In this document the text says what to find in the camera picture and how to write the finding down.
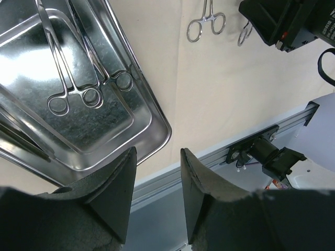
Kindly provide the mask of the steel instrument tray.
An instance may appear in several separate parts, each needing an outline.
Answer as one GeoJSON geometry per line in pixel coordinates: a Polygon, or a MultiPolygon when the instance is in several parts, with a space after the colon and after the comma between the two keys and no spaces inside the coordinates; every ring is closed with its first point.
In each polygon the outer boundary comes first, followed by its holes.
{"type": "Polygon", "coordinates": [[[103,84],[67,1],[1,1],[1,157],[67,185],[135,147],[142,163],[172,129],[109,1],[105,10],[134,86],[103,84]]]}

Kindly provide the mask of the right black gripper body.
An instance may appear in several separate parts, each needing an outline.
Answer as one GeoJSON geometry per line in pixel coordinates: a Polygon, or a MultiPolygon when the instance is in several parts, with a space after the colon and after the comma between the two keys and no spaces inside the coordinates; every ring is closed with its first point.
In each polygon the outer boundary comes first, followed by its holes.
{"type": "Polygon", "coordinates": [[[317,39],[334,47],[334,1],[247,0],[239,12],[268,46],[291,52],[317,39]]]}

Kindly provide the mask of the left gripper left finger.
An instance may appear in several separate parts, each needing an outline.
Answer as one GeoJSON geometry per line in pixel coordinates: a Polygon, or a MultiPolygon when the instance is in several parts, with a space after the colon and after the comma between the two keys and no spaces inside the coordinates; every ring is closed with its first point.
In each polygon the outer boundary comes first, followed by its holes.
{"type": "Polygon", "coordinates": [[[109,164],[57,189],[63,199],[86,205],[120,242],[126,241],[137,171],[137,150],[130,147],[109,164]]]}

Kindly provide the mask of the beige cloth surgical kit roll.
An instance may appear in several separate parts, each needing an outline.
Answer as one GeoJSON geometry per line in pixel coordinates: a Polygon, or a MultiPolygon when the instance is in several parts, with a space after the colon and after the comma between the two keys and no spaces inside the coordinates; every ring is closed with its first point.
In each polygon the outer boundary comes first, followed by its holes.
{"type": "MultiPolygon", "coordinates": [[[[187,23],[200,13],[200,1],[109,1],[172,134],[167,144],[139,163],[138,178],[178,159],[180,147],[203,151],[292,113],[334,88],[320,79],[316,60],[326,45],[291,54],[265,46],[253,32],[236,45],[243,18],[237,1],[215,1],[228,16],[216,36],[204,26],[202,39],[186,39],[187,23]]],[[[1,157],[1,183],[29,186],[44,178],[1,157]]]]}

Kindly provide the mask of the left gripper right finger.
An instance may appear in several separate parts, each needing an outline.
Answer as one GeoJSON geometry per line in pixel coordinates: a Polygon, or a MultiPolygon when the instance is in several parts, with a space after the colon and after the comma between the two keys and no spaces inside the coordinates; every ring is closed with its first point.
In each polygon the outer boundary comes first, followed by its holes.
{"type": "Polygon", "coordinates": [[[236,202],[250,193],[203,165],[187,148],[181,149],[181,178],[189,243],[209,242],[227,236],[229,217],[236,202]]]}

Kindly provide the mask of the small steel forceps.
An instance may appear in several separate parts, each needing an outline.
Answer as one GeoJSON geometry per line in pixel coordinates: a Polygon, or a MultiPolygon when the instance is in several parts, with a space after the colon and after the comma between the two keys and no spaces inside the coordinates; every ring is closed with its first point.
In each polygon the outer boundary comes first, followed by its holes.
{"type": "Polygon", "coordinates": [[[118,48],[106,11],[89,1],[67,1],[67,6],[84,51],[103,84],[114,84],[124,93],[131,91],[134,80],[130,63],[118,48]]]}

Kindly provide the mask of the steel scissors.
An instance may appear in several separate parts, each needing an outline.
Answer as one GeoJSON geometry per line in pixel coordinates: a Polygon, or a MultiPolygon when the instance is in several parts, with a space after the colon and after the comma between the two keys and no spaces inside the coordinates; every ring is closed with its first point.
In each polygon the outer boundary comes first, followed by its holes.
{"type": "Polygon", "coordinates": [[[244,42],[247,40],[247,38],[250,36],[251,32],[253,30],[252,24],[248,21],[247,24],[243,27],[239,34],[239,38],[237,41],[237,45],[241,47],[244,42]]]}

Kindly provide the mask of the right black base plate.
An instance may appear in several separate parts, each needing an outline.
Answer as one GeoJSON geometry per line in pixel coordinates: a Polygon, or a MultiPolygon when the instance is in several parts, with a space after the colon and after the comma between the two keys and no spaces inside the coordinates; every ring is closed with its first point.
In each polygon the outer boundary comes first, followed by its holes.
{"type": "Polygon", "coordinates": [[[228,147],[228,154],[226,156],[226,163],[231,164],[238,159],[238,156],[244,152],[249,154],[252,145],[257,139],[265,139],[269,143],[272,142],[272,135],[276,134],[280,126],[275,124],[270,127],[267,127],[261,131],[251,134],[244,139],[241,139],[237,142],[234,142],[228,147]]]}

